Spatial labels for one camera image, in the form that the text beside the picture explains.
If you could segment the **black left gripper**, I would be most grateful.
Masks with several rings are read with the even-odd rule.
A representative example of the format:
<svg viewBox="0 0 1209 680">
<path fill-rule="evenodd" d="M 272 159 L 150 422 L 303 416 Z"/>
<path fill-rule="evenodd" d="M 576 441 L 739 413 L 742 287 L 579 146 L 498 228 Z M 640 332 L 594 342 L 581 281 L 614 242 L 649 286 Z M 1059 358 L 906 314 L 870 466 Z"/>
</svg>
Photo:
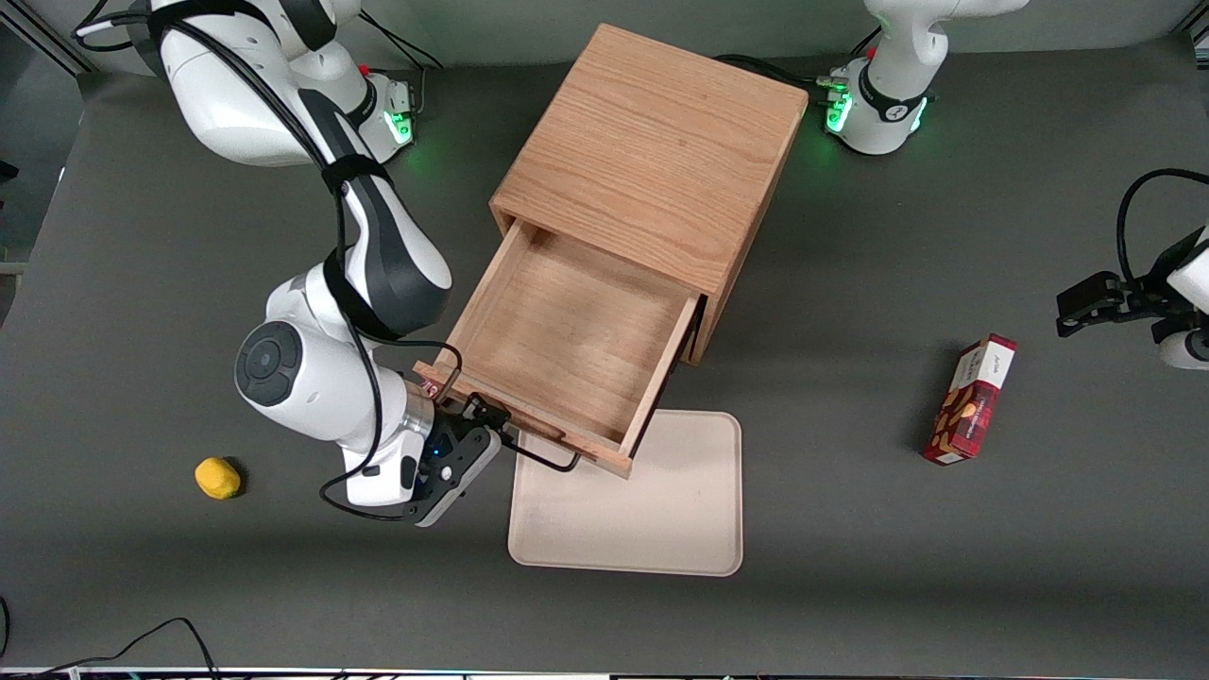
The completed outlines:
<svg viewBox="0 0 1209 680">
<path fill-rule="evenodd" d="M 1130 255 L 1124 246 L 1124 280 L 1130 288 L 1130 307 L 1164 319 L 1191 323 L 1196 315 L 1194 306 L 1167 283 L 1167 277 L 1190 263 L 1199 244 L 1201 232 L 1188 234 L 1176 244 L 1161 250 L 1149 273 L 1143 276 L 1132 270 Z M 1055 296 L 1058 336 L 1070 338 L 1084 327 L 1120 322 L 1127 313 L 1127 293 L 1121 283 L 1121 277 L 1113 272 L 1097 272 L 1059 293 Z"/>
</svg>

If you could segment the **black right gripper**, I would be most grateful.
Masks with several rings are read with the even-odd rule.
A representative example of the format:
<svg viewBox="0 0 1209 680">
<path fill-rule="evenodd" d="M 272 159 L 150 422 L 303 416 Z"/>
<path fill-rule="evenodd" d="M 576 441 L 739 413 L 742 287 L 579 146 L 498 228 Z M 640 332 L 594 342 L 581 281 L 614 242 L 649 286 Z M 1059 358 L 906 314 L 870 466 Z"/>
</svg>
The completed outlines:
<svg viewBox="0 0 1209 680">
<path fill-rule="evenodd" d="M 404 505 L 406 524 L 430 528 L 441 520 L 501 453 L 502 436 L 511 436 L 509 410 L 484 400 L 484 396 L 467 397 L 462 417 L 486 427 L 462 434 L 447 430 L 434 437 L 420 456 L 427 466 L 427 476 L 420 482 L 415 497 Z"/>
</svg>

